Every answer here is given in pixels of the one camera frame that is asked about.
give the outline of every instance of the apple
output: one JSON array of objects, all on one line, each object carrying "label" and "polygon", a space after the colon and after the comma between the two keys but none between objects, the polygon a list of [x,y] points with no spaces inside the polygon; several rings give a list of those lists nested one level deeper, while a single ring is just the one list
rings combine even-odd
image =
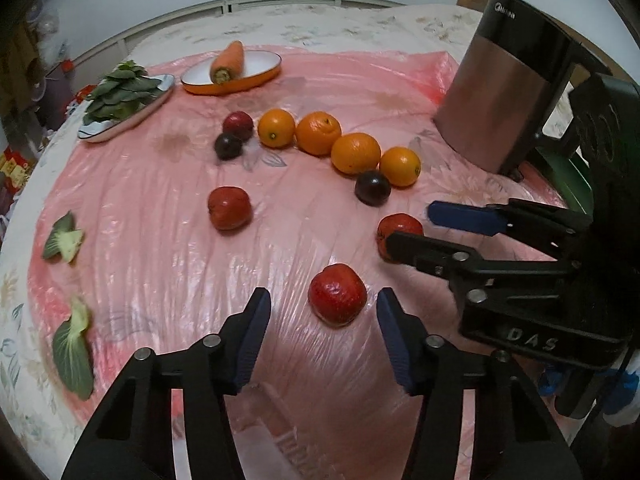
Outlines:
[{"label": "apple", "polygon": [[378,224],[376,232],[376,241],[378,243],[378,252],[383,260],[392,262],[386,252],[386,238],[394,231],[402,231],[403,233],[411,233],[424,236],[424,228],[420,221],[406,213],[396,213],[395,215],[385,216]]},{"label": "apple", "polygon": [[351,323],[367,304],[367,288],[351,267],[334,264],[311,280],[308,300],[316,316],[340,328]]},{"label": "apple", "polygon": [[247,142],[254,134],[254,120],[245,112],[230,113],[222,122],[222,133],[236,136]]},{"label": "apple", "polygon": [[238,229],[253,215],[249,195],[239,187],[217,187],[209,194],[207,207],[209,219],[219,231]]}]

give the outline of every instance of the leafy green vegetable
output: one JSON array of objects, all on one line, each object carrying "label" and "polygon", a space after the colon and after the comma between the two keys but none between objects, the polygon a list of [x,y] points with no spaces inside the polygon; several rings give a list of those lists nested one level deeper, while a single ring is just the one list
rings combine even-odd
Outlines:
[{"label": "leafy green vegetable", "polygon": [[59,218],[51,228],[47,241],[44,243],[42,257],[45,260],[61,254],[62,259],[70,263],[78,254],[84,231],[76,229],[76,219],[69,211]]},{"label": "leafy green vegetable", "polygon": [[132,60],[120,63],[87,96],[93,102],[82,120],[84,125],[109,120],[123,121],[162,95],[158,89],[162,81],[145,75],[144,67]]},{"label": "leafy green vegetable", "polygon": [[71,317],[53,335],[53,362],[66,389],[87,400],[94,390],[94,371],[84,338],[89,328],[89,308],[80,298],[71,299]]}]

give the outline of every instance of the orange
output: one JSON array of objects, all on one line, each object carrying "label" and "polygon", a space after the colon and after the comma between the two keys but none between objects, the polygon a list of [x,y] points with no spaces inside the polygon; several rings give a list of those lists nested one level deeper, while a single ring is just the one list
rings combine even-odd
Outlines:
[{"label": "orange", "polygon": [[296,121],[289,112],[280,108],[266,112],[258,123],[258,138],[270,148],[288,146],[295,133]]},{"label": "orange", "polygon": [[331,162],[335,168],[347,174],[359,174],[375,170],[380,162],[380,145],[367,134],[347,134],[334,142]]},{"label": "orange", "polygon": [[331,147],[341,135],[338,120],[325,112],[310,113],[296,126],[298,147],[315,156],[329,155]]},{"label": "orange", "polygon": [[420,167],[420,157],[402,146],[389,148],[380,159],[380,172],[396,187],[412,186],[420,176]]}]

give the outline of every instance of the plate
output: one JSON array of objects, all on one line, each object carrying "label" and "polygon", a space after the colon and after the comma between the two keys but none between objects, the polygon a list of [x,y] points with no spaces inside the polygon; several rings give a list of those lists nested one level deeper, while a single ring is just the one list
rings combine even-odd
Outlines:
[{"label": "plate", "polygon": [[184,89],[196,95],[225,95],[242,92],[270,81],[280,73],[282,58],[268,50],[247,50],[244,53],[242,77],[217,85],[211,82],[209,69],[213,58],[206,59],[182,74]]},{"label": "plate", "polygon": [[93,122],[87,126],[80,126],[78,139],[84,140],[85,142],[104,142],[105,140],[113,139],[113,137],[118,136],[122,132],[138,126],[149,117],[149,115],[158,110],[169,98],[169,95],[171,95],[174,89],[175,77],[171,74],[160,74],[151,77],[161,80],[158,89],[162,91],[162,94],[160,94],[155,101],[141,108],[124,121],[109,120],[101,123]]}]

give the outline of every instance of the metal screw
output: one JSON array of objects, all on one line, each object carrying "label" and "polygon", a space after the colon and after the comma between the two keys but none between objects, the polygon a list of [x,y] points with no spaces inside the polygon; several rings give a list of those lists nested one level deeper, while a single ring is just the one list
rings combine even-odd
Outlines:
[{"label": "metal screw", "polygon": [[463,251],[453,253],[453,259],[457,262],[464,262],[469,259],[469,253],[465,253]]},{"label": "metal screw", "polygon": [[466,298],[471,303],[482,303],[483,301],[485,301],[488,298],[488,296],[487,296],[486,292],[484,290],[482,290],[482,288],[472,288],[466,294]]},{"label": "metal screw", "polygon": [[501,363],[506,363],[509,361],[509,359],[511,359],[510,355],[504,350],[496,350],[493,353],[493,357],[494,359],[500,361]]},{"label": "metal screw", "polygon": [[147,348],[145,346],[144,348],[138,348],[135,354],[133,354],[133,357],[135,357],[138,361],[144,361],[145,359],[148,359],[150,355],[151,348]]},{"label": "metal screw", "polygon": [[444,345],[444,339],[441,338],[439,335],[428,335],[427,336],[427,345],[430,346],[431,348],[440,348],[441,346]]},{"label": "metal screw", "polygon": [[222,342],[222,339],[220,339],[220,336],[218,334],[206,335],[206,336],[204,336],[204,339],[202,340],[202,344],[204,346],[206,346],[207,348],[215,348],[221,342]]}]

